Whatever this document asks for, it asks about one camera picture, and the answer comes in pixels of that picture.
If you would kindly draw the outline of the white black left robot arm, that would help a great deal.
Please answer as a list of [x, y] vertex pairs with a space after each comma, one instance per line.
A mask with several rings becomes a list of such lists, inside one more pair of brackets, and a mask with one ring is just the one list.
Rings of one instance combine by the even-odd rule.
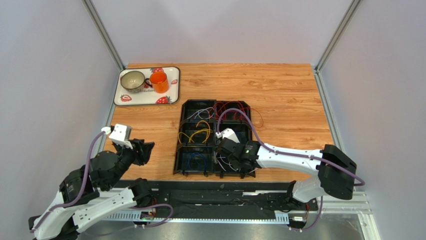
[[154, 142], [130, 140], [132, 148], [113, 144], [115, 151], [101, 151], [81, 168], [73, 170], [59, 185], [46, 211], [28, 220], [36, 240], [75, 240], [96, 222], [125, 208], [148, 207], [152, 190], [146, 179], [138, 178], [121, 192], [94, 205], [120, 181], [131, 165], [143, 166], [150, 159]]

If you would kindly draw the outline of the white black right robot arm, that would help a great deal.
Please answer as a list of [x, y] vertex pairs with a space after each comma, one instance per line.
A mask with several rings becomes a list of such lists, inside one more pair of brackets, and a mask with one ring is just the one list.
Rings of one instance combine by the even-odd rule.
[[224, 137], [217, 152], [236, 170], [286, 169], [309, 175], [294, 181], [287, 189], [286, 201], [297, 205], [322, 196], [351, 200], [355, 187], [357, 164], [332, 144], [323, 149], [299, 150], [248, 141], [243, 144]]

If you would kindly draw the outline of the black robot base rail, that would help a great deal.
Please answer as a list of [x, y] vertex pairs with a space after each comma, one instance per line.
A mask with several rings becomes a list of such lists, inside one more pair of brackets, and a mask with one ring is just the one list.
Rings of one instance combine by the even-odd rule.
[[157, 204], [173, 207], [173, 220], [273, 220], [276, 214], [313, 214], [317, 200], [291, 210], [288, 182], [148, 181]]

